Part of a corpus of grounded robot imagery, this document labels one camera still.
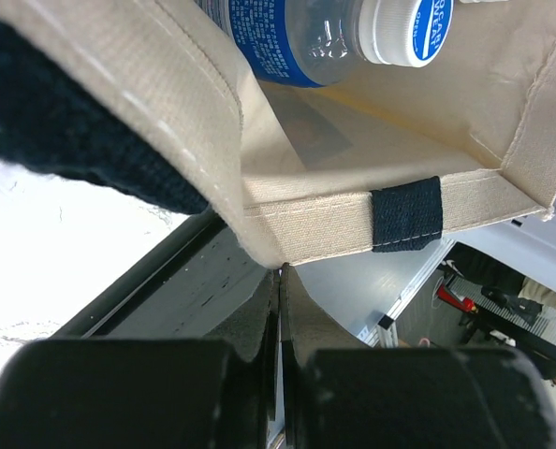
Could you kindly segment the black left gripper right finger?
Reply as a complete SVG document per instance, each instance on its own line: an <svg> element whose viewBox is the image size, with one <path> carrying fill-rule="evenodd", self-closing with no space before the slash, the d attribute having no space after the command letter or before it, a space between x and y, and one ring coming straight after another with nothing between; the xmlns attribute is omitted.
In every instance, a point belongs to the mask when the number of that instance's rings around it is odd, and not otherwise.
<svg viewBox="0 0 556 449"><path fill-rule="evenodd" d="M290 448L556 448L556 411L515 349L373 348L280 273Z"/></svg>

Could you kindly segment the cream canvas tote bag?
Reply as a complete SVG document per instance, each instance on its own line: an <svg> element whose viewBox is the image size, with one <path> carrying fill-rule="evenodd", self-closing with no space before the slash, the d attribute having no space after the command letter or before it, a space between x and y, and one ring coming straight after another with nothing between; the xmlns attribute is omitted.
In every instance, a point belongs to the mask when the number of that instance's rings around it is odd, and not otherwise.
<svg viewBox="0 0 556 449"><path fill-rule="evenodd" d="M0 161L214 210L268 268L553 214L556 1L453 1L428 65L320 88L198 2L0 1Z"/></svg>

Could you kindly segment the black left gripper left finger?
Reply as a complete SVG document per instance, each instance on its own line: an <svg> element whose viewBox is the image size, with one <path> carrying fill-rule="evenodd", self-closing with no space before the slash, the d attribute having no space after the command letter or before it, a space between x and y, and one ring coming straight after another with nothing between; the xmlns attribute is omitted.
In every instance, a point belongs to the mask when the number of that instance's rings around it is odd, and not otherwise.
<svg viewBox="0 0 556 449"><path fill-rule="evenodd" d="M278 275L198 339L39 340L0 375L0 448L262 448Z"/></svg>

